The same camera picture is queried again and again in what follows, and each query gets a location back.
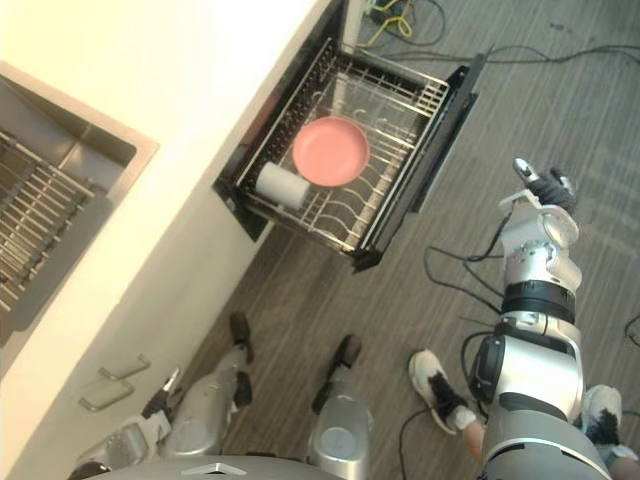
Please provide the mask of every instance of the pink plate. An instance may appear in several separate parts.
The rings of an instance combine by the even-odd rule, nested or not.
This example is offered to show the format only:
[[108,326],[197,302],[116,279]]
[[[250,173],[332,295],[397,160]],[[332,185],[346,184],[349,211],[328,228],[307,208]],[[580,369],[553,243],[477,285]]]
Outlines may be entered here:
[[300,175],[323,187],[356,179],[368,161],[367,137],[345,118],[319,118],[302,127],[293,141],[293,163]]

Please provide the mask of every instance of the white sneaker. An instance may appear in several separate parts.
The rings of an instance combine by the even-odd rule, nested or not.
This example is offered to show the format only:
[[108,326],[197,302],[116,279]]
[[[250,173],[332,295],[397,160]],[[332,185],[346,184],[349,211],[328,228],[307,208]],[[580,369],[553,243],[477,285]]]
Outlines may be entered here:
[[622,397],[617,389],[596,385],[585,393],[580,411],[582,432],[594,445],[618,445]]
[[449,384],[447,374],[431,350],[414,353],[408,370],[413,388],[423,398],[433,420],[442,430],[455,435],[475,420],[475,414]]

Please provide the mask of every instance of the gray floor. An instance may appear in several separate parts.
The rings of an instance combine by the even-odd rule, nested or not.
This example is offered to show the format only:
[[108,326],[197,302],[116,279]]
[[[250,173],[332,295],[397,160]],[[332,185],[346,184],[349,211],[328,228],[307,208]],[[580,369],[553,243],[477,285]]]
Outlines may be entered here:
[[[428,39],[437,29],[433,8],[417,2]],[[560,55],[603,43],[640,44],[635,0],[442,0],[448,30],[437,50],[471,55],[491,45],[527,44]],[[393,43],[386,51],[406,50]],[[520,58],[531,58],[527,52]],[[411,62],[446,77],[454,66]],[[582,237],[572,251],[584,282],[578,293],[588,383],[617,386],[627,408],[640,410],[640,348],[624,338],[640,312],[640,66],[615,55],[563,65],[494,65],[425,208],[407,218],[381,265],[352,275],[348,262],[276,228],[205,340],[188,378],[216,363],[228,345],[226,317],[243,310],[253,326],[254,403],[234,419],[226,450],[272,451],[302,458],[312,425],[309,405],[340,338],[364,340],[355,368],[376,417],[372,478],[400,478],[398,431],[421,407],[405,376],[408,355],[430,347],[452,382],[464,387],[458,352],[479,326],[460,317],[493,315],[461,294],[430,284],[423,249],[436,244],[474,252],[500,220],[497,202],[519,187],[510,162],[523,156],[540,169],[564,167],[580,190]],[[436,268],[474,286],[450,262]],[[480,272],[499,283],[499,267]],[[640,451],[640,421],[625,416],[623,440]],[[459,439],[428,418],[407,434],[410,478],[475,478],[478,466]]]

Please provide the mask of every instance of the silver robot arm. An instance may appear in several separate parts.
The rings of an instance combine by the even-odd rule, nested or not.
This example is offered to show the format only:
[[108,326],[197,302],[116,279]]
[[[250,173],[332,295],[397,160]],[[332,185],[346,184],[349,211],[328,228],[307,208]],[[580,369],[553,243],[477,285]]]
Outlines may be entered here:
[[564,175],[514,168],[525,190],[504,199],[504,300],[493,335],[474,360],[469,387],[489,405],[481,478],[610,478],[591,442],[572,425],[584,389],[569,258],[578,239],[573,189]]

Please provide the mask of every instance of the drawer handle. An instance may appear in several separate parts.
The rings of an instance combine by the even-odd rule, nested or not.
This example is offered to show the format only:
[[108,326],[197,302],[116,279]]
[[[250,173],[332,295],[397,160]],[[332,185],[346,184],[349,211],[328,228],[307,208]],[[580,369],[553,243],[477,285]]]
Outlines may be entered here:
[[121,380],[120,384],[125,388],[123,392],[119,393],[118,395],[112,398],[109,398],[108,400],[105,400],[102,403],[91,403],[89,400],[87,400],[84,397],[78,400],[78,403],[82,405],[84,408],[86,408],[87,410],[89,410],[90,412],[99,412],[100,410],[104,410],[105,408],[110,407],[114,403],[119,402],[124,398],[127,398],[129,395],[131,395],[133,392],[136,391],[134,386],[131,385],[126,380]]
[[130,377],[134,373],[138,373],[138,372],[141,372],[142,370],[146,370],[150,366],[151,366],[151,362],[147,360],[147,358],[144,355],[140,354],[138,355],[138,362],[135,365],[132,365],[131,367],[123,370],[122,372],[113,373],[104,367],[100,367],[100,370],[98,370],[98,373],[100,373],[100,375],[102,375],[103,377],[108,378],[109,380],[113,380],[114,382],[117,382],[120,380],[124,380],[127,377]]

